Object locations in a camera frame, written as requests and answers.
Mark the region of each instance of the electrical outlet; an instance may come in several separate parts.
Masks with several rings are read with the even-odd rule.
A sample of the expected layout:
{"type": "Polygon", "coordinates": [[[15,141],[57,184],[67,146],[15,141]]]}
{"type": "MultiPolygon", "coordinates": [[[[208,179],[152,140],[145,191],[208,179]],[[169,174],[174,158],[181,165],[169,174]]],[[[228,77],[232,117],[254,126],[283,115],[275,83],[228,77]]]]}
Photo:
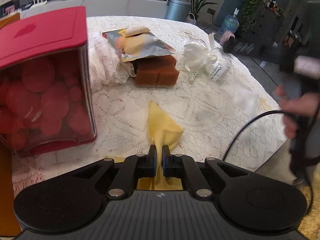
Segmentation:
{"type": "Polygon", "coordinates": [[[213,9],[211,9],[211,8],[208,8],[208,9],[207,9],[207,13],[210,13],[210,14],[214,15],[214,14],[216,13],[216,10],[213,10],[213,9]]]}

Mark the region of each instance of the brown sponge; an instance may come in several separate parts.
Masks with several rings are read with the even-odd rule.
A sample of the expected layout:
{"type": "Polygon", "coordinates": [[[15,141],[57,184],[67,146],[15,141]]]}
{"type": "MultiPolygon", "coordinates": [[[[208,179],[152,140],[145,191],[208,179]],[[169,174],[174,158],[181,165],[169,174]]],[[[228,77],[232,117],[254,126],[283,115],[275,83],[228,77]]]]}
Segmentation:
{"type": "Polygon", "coordinates": [[[139,59],[136,63],[134,84],[138,87],[173,87],[177,82],[177,61],[171,55],[139,59]]]}

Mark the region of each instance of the red container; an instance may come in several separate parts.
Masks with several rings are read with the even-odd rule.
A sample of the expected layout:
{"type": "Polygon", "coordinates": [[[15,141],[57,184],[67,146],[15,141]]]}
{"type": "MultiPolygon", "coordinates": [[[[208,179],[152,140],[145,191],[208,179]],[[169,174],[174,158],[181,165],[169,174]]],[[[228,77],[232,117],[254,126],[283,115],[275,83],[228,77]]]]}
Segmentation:
{"type": "Polygon", "coordinates": [[[94,141],[85,7],[17,21],[0,38],[0,140],[19,156],[94,141]]]}

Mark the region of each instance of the person's hand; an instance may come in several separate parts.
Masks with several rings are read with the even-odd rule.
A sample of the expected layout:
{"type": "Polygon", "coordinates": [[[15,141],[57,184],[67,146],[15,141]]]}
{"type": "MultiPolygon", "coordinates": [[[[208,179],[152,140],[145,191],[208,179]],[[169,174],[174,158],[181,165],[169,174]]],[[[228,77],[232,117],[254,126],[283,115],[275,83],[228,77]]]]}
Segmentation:
{"type": "MultiPolygon", "coordinates": [[[[275,93],[276,95],[281,97],[281,100],[279,101],[279,106],[282,110],[293,114],[299,114],[305,117],[314,116],[317,110],[317,106],[320,102],[319,93],[306,93],[301,98],[287,100],[285,98],[286,94],[282,85],[276,88],[275,93]]],[[[289,139],[294,139],[297,136],[297,123],[292,118],[286,115],[283,117],[283,123],[285,125],[285,135],[289,139]]]]}

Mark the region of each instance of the trash can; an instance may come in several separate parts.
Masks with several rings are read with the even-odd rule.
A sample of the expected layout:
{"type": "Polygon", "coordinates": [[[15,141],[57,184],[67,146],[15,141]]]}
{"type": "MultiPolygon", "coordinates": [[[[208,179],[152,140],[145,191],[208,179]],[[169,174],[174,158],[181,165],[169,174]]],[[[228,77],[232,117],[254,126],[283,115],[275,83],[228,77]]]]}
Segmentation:
{"type": "Polygon", "coordinates": [[[185,22],[187,20],[188,11],[191,8],[191,3],[187,0],[168,0],[168,10],[165,19],[185,22]]]}

